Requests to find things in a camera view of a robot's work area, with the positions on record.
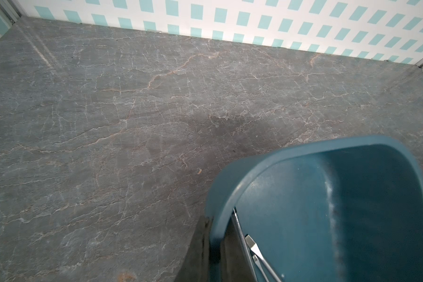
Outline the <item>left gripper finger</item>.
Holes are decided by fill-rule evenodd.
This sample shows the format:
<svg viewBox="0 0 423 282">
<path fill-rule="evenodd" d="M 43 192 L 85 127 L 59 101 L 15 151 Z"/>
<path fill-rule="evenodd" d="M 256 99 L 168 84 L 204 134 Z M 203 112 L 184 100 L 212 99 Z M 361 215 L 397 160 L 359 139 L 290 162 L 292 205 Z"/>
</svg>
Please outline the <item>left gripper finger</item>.
<svg viewBox="0 0 423 282">
<path fill-rule="evenodd" d="M 212 221 L 201 216 L 175 282 L 208 282 Z"/>
</svg>

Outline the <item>teal plastic storage box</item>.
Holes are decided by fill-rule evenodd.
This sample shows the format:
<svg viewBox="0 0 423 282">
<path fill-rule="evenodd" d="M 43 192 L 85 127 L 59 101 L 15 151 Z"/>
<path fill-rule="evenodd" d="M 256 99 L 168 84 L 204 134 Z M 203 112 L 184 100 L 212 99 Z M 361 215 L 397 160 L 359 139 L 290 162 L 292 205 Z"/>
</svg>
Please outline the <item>teal plastic storage box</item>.
<svg viewBox="0 0 423 282">
<path fill-rule="evenodd" d="M 291 146 L 228 164 L 206 199 L 210 280 L 233 208 L 284 282 L 423 282 L 423 173 L 386 136 Z"/>
</svg>

